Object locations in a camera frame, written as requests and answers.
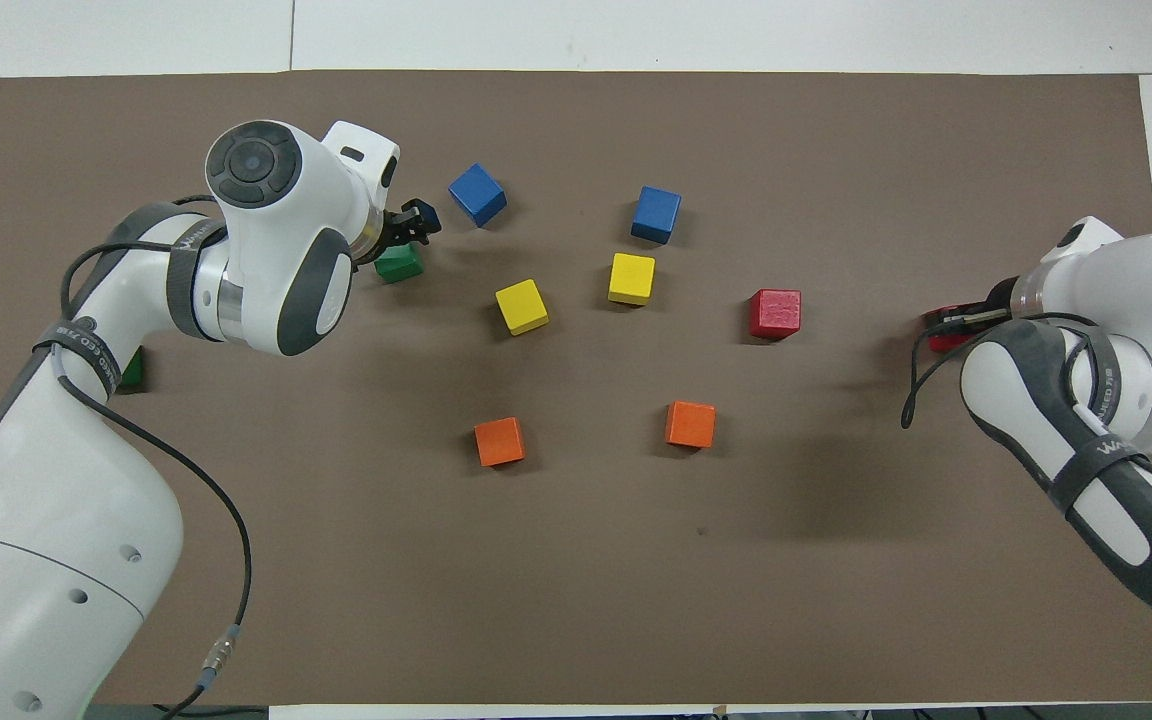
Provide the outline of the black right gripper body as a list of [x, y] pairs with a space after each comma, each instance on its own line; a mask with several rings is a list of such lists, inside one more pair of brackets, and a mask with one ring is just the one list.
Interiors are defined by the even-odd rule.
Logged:
[[1005, 323], [1011, 318], [1011, 291], [1018, 281], [1018, 276], [1005, 278], [992, 288], [980, 305], [984, 323]]

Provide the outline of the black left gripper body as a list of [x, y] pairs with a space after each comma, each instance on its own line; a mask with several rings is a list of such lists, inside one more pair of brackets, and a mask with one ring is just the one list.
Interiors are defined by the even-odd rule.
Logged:
[[378, 260], [380, 256], [393, 247], [406, 247], [416, 240], [419, 234], [419, 210], [415, 204], [406, 204], [399, 211], [385, 210], [381, 214], [382, 223], [372, 249], [372, 260]]

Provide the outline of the red wooden cube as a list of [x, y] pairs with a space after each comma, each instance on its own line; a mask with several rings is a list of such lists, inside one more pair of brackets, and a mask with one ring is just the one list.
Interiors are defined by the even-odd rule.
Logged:
[[780, 341], [803, 327], [803, 293], [760, 288], [748, 304], [748, 333], [759, 340]]
[[[986, 309], [986, 306], [984, 306], [983, 302], [978, 302], [978, 304], [937, 306], [937, 309], [922, 314], [922, 323], [925, 329], [934, 328], [937, 325], [954, 318], [954, 316], [983, 313], [984, 309]], [[982, 329], [975, 328], [973, 325], [967, 325], [965, 328], [942, 331], [938, 334], [933, 333], [931, 340], [927, 341], [929, 351], [938, 355], [945, 355], [955, 350], [955, 348], [965, 344], [970, 340], [973, 340], [973, 338], [977, 338], [980, 332]]]

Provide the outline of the blue wooden cube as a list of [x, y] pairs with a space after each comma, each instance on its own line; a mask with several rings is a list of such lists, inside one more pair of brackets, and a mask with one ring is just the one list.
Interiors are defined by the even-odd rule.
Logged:
[[448, 184], [458, 209], [477, 228], [484, 228], [507, 206], [506, 190], [482, 162], [473, 162]]
[[675, 232], [681, 204], [680, 194], [644, 184], [634, 209], [631, 236], [657, 245], [667, 245]]

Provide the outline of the yellow wooden cube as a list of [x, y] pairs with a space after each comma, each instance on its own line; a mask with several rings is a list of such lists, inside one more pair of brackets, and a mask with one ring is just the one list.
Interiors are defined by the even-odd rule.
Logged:
[[657, 260], [650, 256], [616, 252], [611, 264], [607, 297], [616, 304], [645, 306], [652, 300]]
[[520, 336], [550, 323], [547, 305], [535, 279], [526, 278], [494, 293], [495, 304], [511, 336]]

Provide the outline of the orange wooden cube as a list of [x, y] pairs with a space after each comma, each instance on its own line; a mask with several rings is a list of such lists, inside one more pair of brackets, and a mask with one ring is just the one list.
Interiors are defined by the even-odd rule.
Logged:
[[717, 438], [717, 406], [676, 400], [666, 410], [664, 441], [685, 448], [708, 448]]
[[516, 416], [476, 424], [473, 438], [483, 468], [506, 465], [526, 457], [524, 433]]

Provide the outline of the brown paper table mat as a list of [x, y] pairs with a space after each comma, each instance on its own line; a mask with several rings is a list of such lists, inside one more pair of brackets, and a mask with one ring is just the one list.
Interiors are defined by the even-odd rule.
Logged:
[[[401, 146], [444, 229], [361, 270], [298, 357], [147, 341], [118, 410], [223, 484], [253, 588], [214, 703], [1152, 700], [1152, 611], [946, 366], [900, 429], [924, 311], [982, 300], [1093, 215], [1152, 232], [1134, 76], [294, 71], [0, 79], [0, 400], [79, 251], [204, 191], [270, 118]], [[473, 162], [507, 206], [477, 228]], [[682, 196], [634, 238], [644, 184]], [[645, 306], [613, 255], [655, 259]], [[494, 293], [535, 279], [511, 336]], [[760, 288], [803, 327], [751, 338]], [[666, 410], [717, 406], [708, 448]], [[483, 468], [516, 416], [526, 457]]]

